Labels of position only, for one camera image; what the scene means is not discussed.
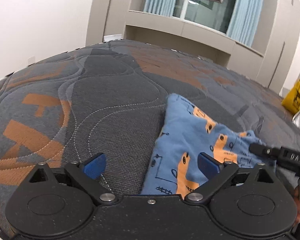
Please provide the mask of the person's right hand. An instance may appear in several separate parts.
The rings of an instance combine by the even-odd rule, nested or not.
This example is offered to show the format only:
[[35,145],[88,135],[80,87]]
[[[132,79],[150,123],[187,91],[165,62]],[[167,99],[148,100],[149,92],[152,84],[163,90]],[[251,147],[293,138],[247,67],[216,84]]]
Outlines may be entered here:
[[300,199],[299,199],[299,186],[294,189],[293,199],[297,207],[297,216],[294,222],[294,226],[300,223]]

